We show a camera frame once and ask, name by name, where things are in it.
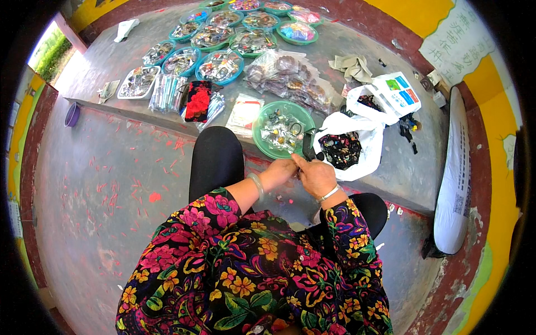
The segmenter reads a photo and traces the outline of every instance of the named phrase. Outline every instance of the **qr code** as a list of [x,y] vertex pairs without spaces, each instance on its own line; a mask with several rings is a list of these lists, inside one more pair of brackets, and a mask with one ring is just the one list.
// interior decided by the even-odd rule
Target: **qr code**
[[461,214],[461,210],[464,206],[464,197],[456,194],[456,201],[454,201],[454,213]]

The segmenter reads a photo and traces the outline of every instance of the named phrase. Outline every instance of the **woman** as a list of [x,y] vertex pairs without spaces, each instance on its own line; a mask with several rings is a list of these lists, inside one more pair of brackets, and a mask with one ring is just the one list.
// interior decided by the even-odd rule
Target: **woman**
[[[143,252],[118,305],[119,334],[392,334],[371,238],[385,224],[385,204],[370,194],[349,198],[332,166],[292,158],[244,179],[234,134],[223,127],[200,134],[191,203]],[[321,223],[300,233],[251,210],[298,169],[322,206]]]

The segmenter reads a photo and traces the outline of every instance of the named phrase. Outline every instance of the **gray cloth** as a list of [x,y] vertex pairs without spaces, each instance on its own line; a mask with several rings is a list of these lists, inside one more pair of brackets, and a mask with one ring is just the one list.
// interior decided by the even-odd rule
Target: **gray cloth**
[[362,83],[372,83],[372,72],[367,68],[367,60],[361,55],[336,56],[334,61],[328,61],[329,66],[344,72],[346,81],[352,77]]
[[119,80],[106,82],[104,88],[99,90],[99,103],[105,103],[106,100],[110,99],[111,96],[114,95],[118,86]]

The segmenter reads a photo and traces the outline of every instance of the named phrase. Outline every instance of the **teal plastic basket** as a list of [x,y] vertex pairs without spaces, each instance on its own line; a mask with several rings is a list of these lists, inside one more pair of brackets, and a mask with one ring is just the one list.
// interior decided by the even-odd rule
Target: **teal plastic basket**
[[[205,61],[211,57],[214,53],[217,53],[218,51],[214,51],[214,52],[211,52],[209,53],[208,55],[206,55],[205,57],[203,57],[203,59],[201,60],[201,62],[199,62],[199,64],[197,65],[196,67],[196,78],[197,80],[204,80],[203,79],[203,76],[201,75],[201,73],[199,72],[199,67],[205,63]],[[221,85],[221,86],[225,86],[227,84],[230,84],[233,80],[235,80],[236,78],[238,78],[238,76],[242,73],[242,71],[244,70],[244,58],[242,57],[242,55],[240,55],[239,53],[237,53],[236,51],[233,51],[235,54],[238,55],[238,57],[240,57],[242,59],[242,63],[240,63],[240,66],[238,68],[238,71],[232,76],[230,77],[229,79],[226,79],[226,80],[222,80],[222,81],[213,81],[213,83],[217,84],[217,85]]]
[[278,9],[268,8],[268,7],[266,7],[266,2],[271,2],[271,1],[265,1],[264,2],[264,4],[263,4],[264,11],[266,13],[268,13],[268,14],[275,15],[275,16],[278,16],[280,18],[287,16],[287,13],[292,10],[292,4],[290,4],[290,3],[286,2],[286,1],[278,1],[278,2],[286,3],[287,5],[289,5],[291,7],[289,9],[287,9],[287,10],[284,10],[284,11],[281,11],[281,10],[278,10]]
[[[261,150],[268,157],[274,159],[288,159],[291,158],[291,154],[289,154],[288,151],[281,151],[270,148],[269,144],[263,141],[262,136],[260,135],[260,129],[264,126],[264,123],[268,118],[268,114],[272,113],[276,109],[281,110],[281,112],[284,114],[290,114],[297,118],[301,123],[305,125],[305,129],[303,130],[314,128],[315,122],[312,120],[312,117],[309,112],[307,112],[303,107],[293,102],[288,102],[284,100],[269,103],[260,110],[259,117],[253,122],[253,126],[251,128],[253,133],[253,141],[255,142],[259,150]],[[294,153],[303,156],[302,145],[302,143],[297,144]]]
[[[243,14],[241,11],[233,11],[233,12],[235,12],[235,13],[239,16],[239,19],[238,19],[238,21],[236,21],[236,22],[234,22],[234,23],[230,23],[230,24],[228,24],[229,27],[236,27],[237,25],[240,24],[240,22],[242,22],[242,19],[244,18],[244,14]],[[211,20],[212,20],[216,15],[220,15],[220,14],[222,14],[222,13],[225,13],[225,11],[224,11],[224,12],[219,12],[219,13],[212,13],[212,15],[210,15],[209,18],[207,19],[206,24],[208,24],[208,25],[209,25],[209,24],[212,24],[212,23],[211,23]]]
[[[271,35],[272,35],[272,41],[273,41],[273,43],[275,43],[275,44],[277,45],[277,38],[276,38],[276,35],[275,35],[275,34],[271,34]],[[233,44],[233,41],[234,41],[235,39],[236,39],[236,34],[235,34],[233,37],[231,37],[231,38],[229,39],[229,47],[231,46],[231,44]],[[251,54],[243,54],[243,55],[240,54],[240,53],[238,53],[238,54],[240,54],[240,55],[242,55],[242,57],[246,57],[246,58],[256,58],[256,57],[262,55],[263,53],[264,53],[264,51],[261,51],[260,53],[251,53]]]
[[316,31],[316,29],[314,29],[313,27],[311,27],[311,29],[315,32],[315,37],[313,37],[313,39],[310,41],[300,41],[300,40],[294,40],[294,39],[288,38],[281,32],[281,25],[286,22],[289,22],[289,21],[283,21],[280,24],[278,24],[276,31],[279,34],[279,36],[281,36],[281,38],[284,39],[287,43],[293,44],[295,46],[306,46],[318,40],[318,31]]
[[185,43],[188,43],[188,42],[190,42],[190,39],[191,39],[195,34],[197,34],[197,33],[199,32],[199,29],[201,28],[202,23],[201,23],[201,22],[198,22],[198,23],[199,23],[199,27],[197,27],[197,29],[196,29],[193,33],[188,34],[188,35],[186,35],[185,37],[176,38],[176,37],[173,37],[173,35],[172,35],[172,34],[173,34],[173,31],[175,30],[175,28],[173,28],[173,30],[171,30],[171,31],[169,32],[169,34],[168,34],[168,38],[169,38],[170,40],[173,40],[173,41],[179,43],[179,44],[185,44]]
[[268,13],[266,13],[266,14],[269,15],[269,16],[271,16],[272,18],[274,18],[274,19],[277,21],[276,25],[274,25],[273,27],[263,27],[263,28],[255,27],[255,26],[251,26],[251,25],[247,25],[246,23],[244,23],[244,20],[249,16],[249,14],[246,15],[246,16],[242,19],[242,25],[243,25],[244,27],[246,27],[247,29],[249,29],[249,30],[253,30],[253,29],[262,29],[262,30],[264,30],[264,31],[266,31],[266,32],[270,32],[270,33],[271,33],[271,32],[273,32],[273,30],[274,30],[274,29],[281,23],[281,19],[278,18],[278,17],[275,16],[275,15],[268,14]]
[[242,14],[247,14],[248,12],[255,12],[255,11],[260,11],[261,9],[263,8],[263,3],[261,2],[260,3],[260,6],[257,7],[257,8],[254,8],[254,9],[244,9],[244,10],[238,10],[238,9],[234,9],[233,8],[233,4],[229,4],[229,9],[232,10],[232,11],[237,11],[237,12],[241,12]]
[[210,15],[212,14],[212,9],[210,7],[202,7],[202,8],[192,9],[191,11],[188,11],[188,12],[182,14],[181,18],[178,21],[180,23],[185,23],[189,16],[197,14],[197,13],[201,13],[203,11],[206,13],[206,15],[204,17],[201,17],[201,16],[197,17],[194,20],[199,22],[199,23],[205,22],[210,17]]
[[[178,53],[180,53],[180,52],[182,52],[182,51],[184,51],[186,49],[193,49],[194,52],[197,55],[197,60],[191,66],[191,68],[187,69],[184,72],[178,73],[177,75],[180,76],[180,77],[190,77],[194,73],[194,71],[196,70],[197,66],[199,66],[199,64],[201,63],[201,59],[202,59],[201,50],[199,50],[199,48],[196,48],[196,47],[184,47],[184,48],[181,48],[181,49],[171,53],[171,55],[169,55],[168,59],[171,58],[173,55],[178,54]],[[168,75],[169,73],[166,71],[165,66],[164,66],[165,62],[162,63],[161,71],[162,71],[163,74]]]
[[208,7],[210,9],[212,9],[212,12],[216,12],[216,11],[219,11],[221,10],[225,5],[229,4],[229,0],[224,0],[224,3],[222,3],[221,5],[217,5],[217,6],[209,6],[209,4],[213,3],[213,2],[216,2],[217,0],[206,0],[206,1],[203,1],[199,4],[199,8],[203,8],[203,7]]
[[173,45],[173,48],[168,52],[168,54],[162,58],[161,60],[157,61],[156,63],[154,64],[150,64],[150,63],[145,63],[145,61],[143,62],[143,65],[145,66],[157,66],[157,65],[162,65],[162,63],[164,63],[166,61],[166,59],[169,58],[169,56],[171,56],[171,54],[173,53],[173,50],[175,49],[175,47],[177,46],[177,43],[174,41],[174,40],[164,40],[164,41],[161,41],[161,42],[158,42],[157,44],[162,44],[162,43],[165,43],[165,42],[170,42],[172,45]]
[[311,27],[316,27],[316,26],[319,26],[319,25],[324,23],[324,18],[320,18],[320,22],[317,22],[317,23],[308,23],[308,22],[299,21],[299,20],[296,20],[294,17],[291,16],[291,12],[292,11],[287,12],[287,16],[291,19],[291,21],[305,23],[306,25],[309,25]]

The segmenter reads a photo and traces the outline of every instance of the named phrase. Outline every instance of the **white plastic tray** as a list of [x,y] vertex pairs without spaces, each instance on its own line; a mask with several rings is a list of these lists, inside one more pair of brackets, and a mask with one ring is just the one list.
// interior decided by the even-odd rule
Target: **white plastic tray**
[[149,87],[149,90],[144,95],[140,95],[140,96],[120,96],[119,95],[119,93],[121,92],[121,87],[123,87],[123,85],[125,85],[127,83],[127,79],[134,73],[135,69],[132,69],[129,72],[129,74],[125,77],[123,82],[121,83],[121,86],[119,86],[119,90],[117,91],[117,98],[118,99],[124,99],[124,100],[148,100],[148,99],[150,99],[152,94],[153,94],[154,81],[155,81],[157,75],[160,73],[161,69],[160,69],[159,66],[144,66],[144,67],[142,67],[142,69],[148,69],[148,68],[158,68],[158,71],[154,76],[153,82],[151,83],[151,86]]

